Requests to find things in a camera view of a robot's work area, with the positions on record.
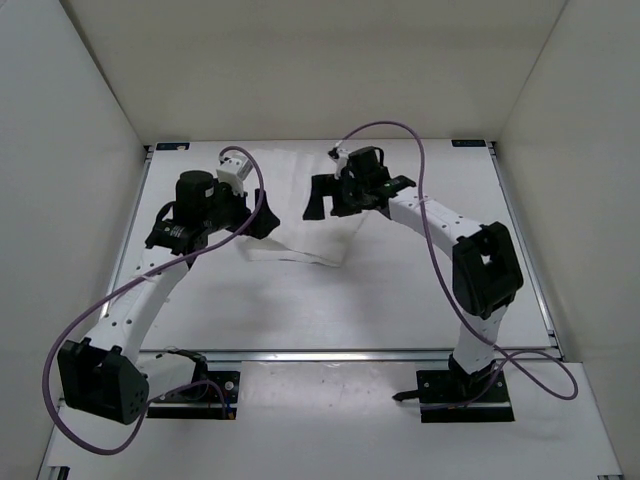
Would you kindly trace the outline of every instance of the robotic arm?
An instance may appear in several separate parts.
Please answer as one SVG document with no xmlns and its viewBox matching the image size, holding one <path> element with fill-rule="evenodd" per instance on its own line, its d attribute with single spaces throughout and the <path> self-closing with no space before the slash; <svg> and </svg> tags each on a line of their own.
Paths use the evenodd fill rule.
<svg viewBox="0 0 640 480">
<path fill-rule="evenodd" d="M 324 219 L 323 197 L 331 196 L 333 216 L 377 210 L 424 236 L 416 184 L 404 176 L 391 178 L 382 149 L 365 147 L 349 153 L 334 148 L 329 156 L 336 162 L 336 172 L 312 177 L 304 220 Z M 423 201 L 433 243 L 453 264 L 453 293 L 466 320 L 495 343 L 502 317 L 523 285 L 509 231 L 499 222 L 485 226 L 465 218 L 432 198 Z M 493 347 L 461 325 L 449 370 L 463 397 L 483 388 L 493 362 Z"/>
<path fill-rule="evenodd" d="M 146 249 L 136 267 L 146 272 L 205 248 L 208 236 L 235 231 L 251 214 L 243 181 L 252 166 L 244 157 L 224 157 L 216 173 L 188 171 L 176 183 L 175 201 L 160 209 Z M 173 211 L 173 218 L 166 216 Z M 280 225 L 266 196 L 243 235 L 264 238 Z M 193 266 L 181 262 L 118 297 L 81 342 L 67 340 L 58 352 L 67 405 L 125 425 L 139 417 L 145 403 L 164 392 L 206 379 L 204 357 L 174 350 L 138 362 L 151 324 L 175 286 Z"/>
</svg>

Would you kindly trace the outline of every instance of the folded towel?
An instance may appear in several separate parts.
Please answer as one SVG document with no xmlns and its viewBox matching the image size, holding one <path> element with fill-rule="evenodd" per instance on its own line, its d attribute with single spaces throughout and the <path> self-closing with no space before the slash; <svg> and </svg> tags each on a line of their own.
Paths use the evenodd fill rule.
<svg viewBox="0 0 640 480">
<path fill-rule="evenodd" d="M 241 237 L 236 242 L 248 260 L 292 260 L 339 267 L 366 213 L 351 217 L 331 217 L 330 198 L 325 199 L 326 219 L 303 221 L 309 202 L 311 177 L 333 173 L 335 163 L 326 155 L 286 150 L 251 152 L 260 164 L 271 211 L 280 226 L 268 238 Z M 245 181 L 245 189 L 257 187 L 255 175 Z"/>
</svg>

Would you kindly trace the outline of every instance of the metal strip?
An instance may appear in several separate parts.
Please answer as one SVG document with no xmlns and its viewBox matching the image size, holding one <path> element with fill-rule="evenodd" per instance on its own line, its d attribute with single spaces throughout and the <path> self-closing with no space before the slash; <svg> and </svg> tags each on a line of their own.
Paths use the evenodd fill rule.
<svg viewBox="0 0 640 480">
<path fill-rule="evenodd" d="M 556 348 L 540 351 L 560 359 Z M 149 358 L 162 350 L 142 350 L 140 360 Z M 210 363 L 219 362 L 446 362 L 453 350 L 215 350 L 199 351 Z M 546 360 L 540 355 L 527 354 L 522 360 Z"/>
<path fill-rule="evenodd" d="M 149 152 L 144 162 L 144 166 L 142 167 L 142 178 L 140 179 L 140 184 L 138 185 L 138 191 L 136 193 L 136 201 L 131 209 L 131 213 L 129 215 L 129 221 L 127 223 L 127 231 L 122 238 L 122 243 L 120 244 L 120 248 L 118 250 L 118 256 L 116 257 L 116 261 L 114 263 L 113 270 L 111 271 L 111 278 L 109 279 L 109 286 L 107 287 L 106 294 L 110 294 L 116 288 L 116 284 L 118 282 L 118 277 L 120 276 L 120 270 L 122 269 L 122 264 L 124 263 L 124 257 L 127 252 L 127 247 L 129 246 L 129 239 L 131 238 L 131 232 L 133 231 L 133 225 L 136 221 L 136 217 L 138 215 L 138 207 L 140 206 L 140 201 L 142 200 L 142 192 L 144 190 L 144 185 L 147 181 L 147 176 L 149 175 L 149 168 L 151 167 L 151 157 L 153 152 Z M 102 306 L 100 310 L 100 316 L 103 317 L 107 311 L 109 310 L 109 303 L 107 302 Z"/>
<path fill-rule="evenodd" d="M 516 237 L 518 238 L 518 243 L 520 244 L 520 248 L 522 249 L 522 254 L 524 256 L 524 261 L 527 267 L 527 271 L 529 273 L 529 278 L 531 280 L 531 284 L 533 285 L 533 291 L 536 294 L 536 298 L 538 299 L 538 307 L 540 308 L 540 312 L 542 313 L 542 319 L 547 327 L 547 330 L 553 332 L 550 334 L 550 337 L 553 337 L 552 345 L 557 341 L 555 337 L 555 327 L 553 326 L 553 320 L 551 317 L 551 311 L 549 310 L 549 306 L 544 297 L 544 293 L 542 291 L 542 287 L 540 285 L 540 280 L 538 279 L 537 269 L 535 264 L 531 258 L 529 253 L 529 249 L 527 247 L 527 242 L 524 238 L 524 234 L 522 229 L 520 228 L 520 222 L 518 221 L 518 216 L 516 214 L 515 207 L 513 202 L 511 201 L 511 195 L 509 189 L 506 185 L 506 181 L 504 178 L 504 174 L 502 169 L 500 168 L 500 164 L 498 162 L 498 156 L 496 155 L 496 150 L 494 144 L 490 144 L 487 147 L 489 150 L 489 154 L 491 155 L 491 160 L 493 162 L 493 168 L 498 175 L 498 181 L 500 183 L 500 189 L 502 190 L 502 196 L 507 204 L 507 209 L 509 210 L 509 215 L 511 216 L 511 221 L 513 222 L 513 227 L 516 231 Z"/>
</svg>

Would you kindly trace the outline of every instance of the beige wall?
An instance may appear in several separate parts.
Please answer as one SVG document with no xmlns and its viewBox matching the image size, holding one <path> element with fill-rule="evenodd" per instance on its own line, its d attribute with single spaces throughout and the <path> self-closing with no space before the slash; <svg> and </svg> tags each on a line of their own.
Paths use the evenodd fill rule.
<svg viewBox="0 0 640 480">
<path fill-rule="evenodd" d="M 564 0 L 63 3 L 153 143 L 324 139 L 380 118 L 496 139 Z"/>
<path fill-rule="evenodd" d="M 500 136 L 560 339 L 640 478 L 640 2 L 573 0 Z"/>
<path fill-rule="evenodd" d="M 2 479 L 37 475 L 51 432 L 44 358 L 106 289 L 143 159 L 60 4 L 8 0 L 0 9 Z"/>
</svg>

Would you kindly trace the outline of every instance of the cable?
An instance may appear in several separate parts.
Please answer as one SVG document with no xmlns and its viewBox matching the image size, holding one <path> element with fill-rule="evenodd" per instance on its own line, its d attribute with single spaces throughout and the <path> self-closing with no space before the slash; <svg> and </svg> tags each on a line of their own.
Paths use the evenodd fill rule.
<svg viewBox="0 0 640 480">
<path fill-rule="evenodd" d="M 454 404 L 446 404 L 446 405 L 436 405 L 436 406 L 433 406 L 433 408 L 427 408 L 427 409 L 429 409 L 429 410 L 438 410 L 438 409 L 446 409 L 446 408 L 464 407 L 464 406 L 467 406 L 467 405 L 475 402 L 477 399 L 479 399 L 482 395 L 484 395 L 493 386 L 493 384 L 496 382 L 496 380 L 498 378 L 498 374 L 500 373 L 500 371 L 502 371 L 502 369 L 504 369 L 504 367 L 505 367 L 507 362 L 510 362 L 511 364 L 513 364 L 513 366 L 515 366 L 518 370 L 520 370 L 522 373 L 524 373 L 533 383 L 535 383 L 538 387 L 543 389 L 549 395 L 552 395 L 552 396 L 554 396 L 556 398 L 559 398 L 560 400 L 573 400 L 573 399 L 575 399 L 578 396 L 578 382 L 576 381 L 576 379 L 573 376 L 573 374 L 566 367 L 566 365 L 564 365 L 558 359 L 554 358 L 552 355 L 548 354 L 547 352 L 544 352 L 544 351 L 541 351 L 541 350 L 533 350 L 533 349 L 521 349 L 521 350 L 517 350 L 516 352 L 510 354 L 504 348 L 500 347 L 496 343 L 493 343 L 493 342 L 489 341 L 488 339 L 483 337 L 480 333 L 476 332 L 476 330 L 469 324 L 467 319 L 464 318 L 464 315 L 462 314 L 462 312 L 460 311 L 460 308 L 458 307 L 458 304 L 454 300 L 453 295 L 451 294 L 451 291 L 447 287 L 447 283 L 446 283 L 446 281 L 444 279 L 444 276 L 442 275 L 442 270 L 440 269 L 440 265 L 438 263 L 438 259 L 436 258 L 436 252 L 435 252 L 435 248 L 433 246 L 433 239 L 431 238 L 431 232 L 429 230 L 429 224 L 427 222 L 427 210 L 426 210 L 426 207 L 425 207 L 425 199 L 426 198 L 424 196 L 424 189 L 423 189 L 423 187 L 424 187 L 424 175 L 425 175 L 425 170 L 426 170 L 426 156 L 425 156 L 425 153 L 424 153 L 424 145 L 422 144 L 422 140 L 420 139 L 420 136 L 417 134 L 417 132 L 415 130 L 413 130 L 411 127 L 409 127 L 408 125 L 406 125 L 406 124 L 404 124 L 402 122 L 396 122 L 394 120 L 379 120 L 379 121 L 375 121 L 375 122 L 366 123 L 366 124 L 361 125 L 360 127 L 356 128 L 355 130 L 352 130 L 347 135 L 345 135 L 342 140 L 340 140 L 338 143 L 336 143 L 335 146 L 339 147 L 342 144 L 342 142 L 344 142 L 345 140 L 351 138 L 356 133 L 358 133 L 358 132 L 360 132 L 360 131 L 362 131 L 362 130 L 364 130 L 366 128 L 377 126 L 377 125 L 392 125 L 392 126 L 396 126 L 396 127 L 402 128 L 402 129 L 406 130 L 407 132 L 409 132 L 411 134 L 411 136 L 414 138 L 414 140 L 417 142 L 418 150 L 420 151 L 420 173 L 419 173 L 419 178 L 418 178 L 418 197 L 419 197 L 419 204 L 420 204 L 420 215 L 422 217 L 422 228 L 424 229 L 424 236 L 425 236 L 425 238 L 427 240 L 427 248 L 429 249 L 429 256 L 431 257 L 431 263 L 433 264 L 433 269 L 435 270 L 436 277 L 438 277 L 438 283 L 440 284 L 440 287 L 442 288 L 442 291 L 444 292 L 445 297 L 447 297 L 447 300 L 449 301 L 449 304 L 451 305 L 451 308 L 453 309 L 453 311 L 456 314 L 456 316 L 458 317 L 458 319 L 460 319 L 462 324 L 465 326 L 465 328 L 467 330 L 469 330 L 469 332 L 471 332 L 471 334 L 474 337 L 476 337 L 478 340 L 480 340 L 482 343 L 492 346 L 498 353 L 500 353 L 504 357 L 504 360 L 502 361 L 502 363 L 500 363 L 498 365 L 498 367 L 492 373 L 492 375 L 491 375 L 491 377 L 489 379 L 489 382 L 487 382 L 487 385 L 485 386 L 485 388 L 482 391 L 482 393 L 480 393 L 476 397 L 472 398 L 471 400 L 468 400 L 468 401 L 465 401 L 465 402 L 454 403 Z M 558 366 L 560 366 L 560 368 L 562 368 L 562 370 L 564 370 L 564 372 L 569 377 L 569 380 L 573 384 L 573 392 L 570 395 L 563 395 L 563 394 L 560 394 L 558 392 L 555 392 L 555 391 L 551 390 L 544 383 L 542 383 L 540 380 L 538 380 L 538 378 L 536 378 L 525 367 L 523 367 L 518 361 L 514 360 L 515 357 L 520 356 L 520 355 L 524 355 L 524 354 L 527 354 L 527 353 L 528 354 L 535 354 L 535 355 L 543 356 L 543 357 L 547 358 L 548 360 L 551 360 L 552 362 L 556 363 Z"/>
<path fill-rule="evenodd" d="M 198 250 L 196 252 L 190 253 L 190 254 L 182 256 L 182 257 L 177 257 L 175 260 L 171 260 L 170 262 L 167 262 L 167 263 L 165 263 L 163 265 L 160 265 L 158 267 L 152 268 L 151 270 L 149 270 L 148 272 L 146 272 L 144 274 L 146 277 L 152 277 L 152 276 L 157 275 L 158 273 L 166 270 L 167 268 L 170 268 L 170 267 L 172 267 L 174 265 L 177 265 L 178 263 L 188 262 L 190 260 L 196 259 L 200 255 L 212 252 L 213 250 L 217 250 L 218 248 L 226 245 L 231 240 L 236 238 L 243 231 L 245 231 L 247 229 L 247 227 L 251 224 L 253 219 L 256 218 L 256 215 L 258 215 L 258 212 L 260 211 L 260 208 L 262 207 L 262 203 L 264 201 L 264 196 L 265 196 L 264 178 L 262 176 L 262 171 L 260 170 L 260 166 L 258 165 L 258 162 L 256 162 L 255 158 L 253 158 L 253 156 L 247 150 L 245 150 L 242 147 L 238 147 L 238 146 L 226 147 L 220 152 L 219 155 L 224 155 L 225 153 L 227 153 L 227 152 L 229 152 L 231 150 L 235 150 L 237 152 L 242 153 L 244 156 L 246 156 L 249 159 L 249 161 L 253 165 L 253 168 L 256 171 L 256 175 L 258 176 L 258 184 L 260 185 L 260 191 L 258 193 L 258 199 L 256 200 L 256 208 L 253 210 L 251 215 L 249 215 L 249 218 L 247 218 L 247 220 L 242 225 L 240 225 L 240 227 L 235 232 L 233 232 L 231 235 L 228 235 L 227 237 L 225 237 L 224 239 L 220 240 L 218 243 L 216 243 L 214 245 L 210 245 L 210 246 L 208 246 L 206 248 L 203 248 L 201 250 Z M 58 412 L 56 410 L 56 406 L 55 406 L 55 404 L 53 402 L 53 399 L 51 398 L 51 386 L 49 385 L 49 381 L 50 381 L 50 377 L 51 377 L 51 368 L 53 366 L 53 362 L 55 360 L 56 353 L 58 352 L 58 350 L 62 346 L 62 343 L 65 341 L 65 339 L 69 336 L 69 334 L 78 325 L 80 325 L 87 318 L 89 318 L 89 316 L 92 313 L 94 313 L 96 310 L 98 310 L 102 305 L 104 305 L 105 303 L 109 302 L 110 300 L 113 300 L 114 298 L 122 295 L 123 293 L 127 292 L 128 290 L 131 290 L 133 287 L 135 287 L 136 285 L 138 285 L 138 284 L 140 284 L 141 282 L 144 282 L 144 281 L 145 281 L 145 278 L 143 276 L 138 276 L 138 277 L 134 278 L 133 280 L 131 280 L 130 282 L 126 283 L 125 285 L 121 286 L 120 288 L 117 288 L 116 290 L 111 292 L 109 295 L 107 295 L 103 299 L 101 299 L 98 302 L 94 303 L 89 308 L 87 308 L 87 310 L 85 310 L 79 317 L 77 317 L 73 322 L 71 322 L 62 331 L 62 333 L 58 336 L 58 338 L 56 338 L 56 340 L 53 342 L 53 345 L 51 346 L 51 349 L 49 350 L 49 353 L 47 354 L 47 358 L 46 358 L 46 360 L 44 362 L 44 369 L 43 369 L 43 372 L 42 372 L 42 395 L 44 397 L 45 407 L 47 409 L 47 412 L 49 413 L 49 416 L 51 417 L 51 420 L 53 420 L 53 423 L 55 424 L 55 426 L 58 427 L 58 430 L 60 430 L 64 434 L 65 437 L 67 437 L 69 440 L 71 440 L 73 443 L 75 443 L 80 448 L 83 448 L 83 449 L 85 449 L 85 450 L 87 450 L 87 451 L 89 451 L 91 453 L 95 453 L 97 455 L 116 455 L 116 454 L 122 452 L 124 449 L 126 449 L 131 444 L 131 442 L 135 439 L 135 437 L 138 435 L 138 432 L 140 431 L 140 427 L 142 426 L 142 422 L 144 421 L 145 413 L 146 413 L 146 410 L 147 410 L 149 404 L 147 403 L 147 407 L 145 407 L 144 411 L 140 414 L 140 417 L 138 419 L 138 422 L 136 423 L 135 428 L 133 429 L 133 432 L 131 432 L 131 435 L 129 436 L 129 438 L 127 438 L 127 440 L 125 440 L 125 442 L 122 445 L 120 445 L 119 447 L 113 448 L 113 449 L 106 449 L 106 448 L 96 447 L 96 446 L 91 445 L 90 443 L 82 440 L 75 433 L 73 433 L 71 431 L 71 429 L 69 429 L 69 427 L 67 427 L 67 425 L 62 421 L 62 418 L 60 418 L 60 415 L 58 414 Z M 218 393 L 218 395 L 220 397 L 220 403 L 222 405 L 223 415 L 226 417 L 226 405 L 224 404 L 224 396 L 222 395 L 222 390 L 220 390 L 220 387 L 217 384 L 215 384 L 214 382 L 212 382 L 212 381 L 200 380 L 200 381 L 197 381 L 197 382 L 193 382 L 193 383 L 191 383 L 189 385 L 184 385 L 182 387 L 178 387 L 178 388 L 176 388 L 174 390 L 171 390 L 170 392 L 166 392 L 165 395 L 170 394 L 170 393 L 177 393 L 177 392 L 180 392 L 182 390 L 186 390 L 186 389 L 191 388 L 191 387 L 195 387 L 195 386 L 198 386 L 198 385 L 205 385 L 205 384 L 206 385 L 210 385 L 211 387 L 213 387 L 216 390 L 216 392 Z"/>
</svg>

